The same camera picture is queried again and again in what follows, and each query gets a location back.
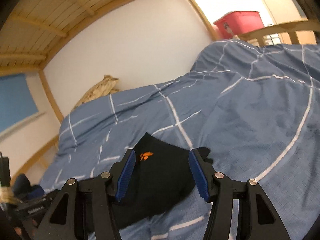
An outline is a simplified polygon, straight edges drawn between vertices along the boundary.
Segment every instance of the blue duvet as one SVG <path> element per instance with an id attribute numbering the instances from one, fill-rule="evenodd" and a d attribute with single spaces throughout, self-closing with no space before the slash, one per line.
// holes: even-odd
<path id="1" fill-rule="evenodd" d="M 81 105 L 61 125 L 41 186 L 48 192 L 108 171 L 146 132 L 185 149 L 208 147 L 217 171 L 257 179 L 291 239 L 301 240 L 320 214 L 320 47 L 217 41 L 184 76 Z M 210 209 L 195 188 L 121 237 L 201 240 Z"/>

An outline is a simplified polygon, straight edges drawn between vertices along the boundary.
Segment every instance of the blue gripper pad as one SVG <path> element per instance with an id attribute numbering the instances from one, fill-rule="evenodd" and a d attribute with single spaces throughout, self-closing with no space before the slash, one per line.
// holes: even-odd
<path id="1" fill-rule="evenodd" d="M 136 163 L 136 153 L 131 151 L 130 156 L 122 169 L 121 175 L 118 179 L 117 192 L 115 198 L 118 202 L 124 197 L 131 179 L 131 175 Z"/>
<path id="2" fill-rule="evenodd" d="M 193 151 L 189 152 L 189 167 L 191 169 L 191 173 L 197 185 L 200 196 L 204 198 L 206 202 L 208 202 L 210 198 L 208 191 L 208 181 Z"/>

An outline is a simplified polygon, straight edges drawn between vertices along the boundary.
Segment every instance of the black sock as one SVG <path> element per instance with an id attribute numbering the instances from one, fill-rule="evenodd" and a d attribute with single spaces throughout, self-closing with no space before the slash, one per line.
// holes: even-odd
<path id="1" fill-rule="evenodd" d="M 127 193 L 120 205 L 113 205 L 119 229 L 170 210 L 195 186 L 188 163 L 189 150 L 162 142 L 148 133 L 133 149 L 136 166 Z M 197 150 L 205 161 L 212 161 L 207 159 L 208 148 Z"/>

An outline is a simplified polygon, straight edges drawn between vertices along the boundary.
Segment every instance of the orange logo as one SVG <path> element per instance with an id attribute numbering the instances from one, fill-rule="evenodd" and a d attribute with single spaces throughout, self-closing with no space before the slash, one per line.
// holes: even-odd
<path id="1" fill-rule="evenodd" d="M 153 153 L 151 153 L 151 152 L 146 152 L 146 153 L 141 153 L 140 154 L 140 161 L 142 161 L 142 160 L 146 160 L 146 159 L 148 159 L 149 158 L 149 156 L 152 156 L 153 155 Z"/>

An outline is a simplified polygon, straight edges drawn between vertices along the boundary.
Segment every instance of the wooden ceiling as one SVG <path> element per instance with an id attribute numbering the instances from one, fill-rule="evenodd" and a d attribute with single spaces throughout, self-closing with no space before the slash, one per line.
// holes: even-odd
<path id="1" fill-rule="evenodd" d="M 0 30 L 0 76 L 42 70 L 74 36 L 133 0 L 20 0 Z"/>

